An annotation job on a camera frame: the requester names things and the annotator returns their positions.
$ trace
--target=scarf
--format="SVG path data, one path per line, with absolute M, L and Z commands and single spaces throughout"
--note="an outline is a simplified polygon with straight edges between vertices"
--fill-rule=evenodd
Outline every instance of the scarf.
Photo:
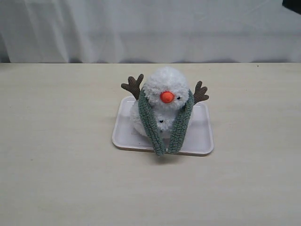
M 157 156 L 162 156 L 165 154 L 165 152 L 176 154 L 180 151 L 185 139 L 193 106 L 194 97 L 192 91 L 189 90 L 189 98 L 185 105 L 179 110 L 173 122 L 167 150 L 157 127 L 154 111 L 145 96 L 144 90 L 141 89 L 138 99 L 139 115 L 146 135 L 151 141 L 154 152 Z

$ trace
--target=fluffy white snowman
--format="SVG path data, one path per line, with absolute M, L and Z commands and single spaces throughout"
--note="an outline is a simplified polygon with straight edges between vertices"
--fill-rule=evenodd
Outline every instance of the fluffy white snowman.
M 189 85 L 185 76 L 172 67 L 158 69 L 143 85 L 145 96 L 150 103 L 163 139 L 170 138 L 173 122 L 178 111 L 184 107 L 189 98 Z M 191 125 L 193 112 L 189 120 Z M 138 101 L 130 110 L 130 120 L 134 128 L 147 137 L 139 115 Z

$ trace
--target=brown antler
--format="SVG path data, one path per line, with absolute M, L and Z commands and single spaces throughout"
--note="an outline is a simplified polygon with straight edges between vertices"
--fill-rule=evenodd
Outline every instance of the brown antler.
M 140 74 L 137 80 L 134 79 L 133 76 L 130 76 L 128 77 L 128 84 L 122 83 L 121 87 L 133 94 L 135 99 L 138 100 L 140 95 L 140 84 L 143 78 L 143 74 Z
M 196 85 L 195 92 L 193 94 L 194 104 L 209 99 L 209 96 L 205 95 L 208 88 L 206 86 L 202 87 L 202 84 L 203 84 L 202 81 L 198 81 Z

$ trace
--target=tray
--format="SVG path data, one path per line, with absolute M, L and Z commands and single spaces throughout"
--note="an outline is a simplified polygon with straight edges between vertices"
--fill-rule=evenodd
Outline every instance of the tray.
M 113 144 L 122 150 L 153 151 L 147 137 L 140 135 L 130 121 L 130 109 L 135 102 L 133 96 L 124 98 L 119 106 L 115 127 L 112 134 Z M 206 104 L 199 102 L 193 107 L 193 118 L 187 129 L 185 140 L 179 155 L 204 156 L 214 149 L 213 133 L 209 111 Z

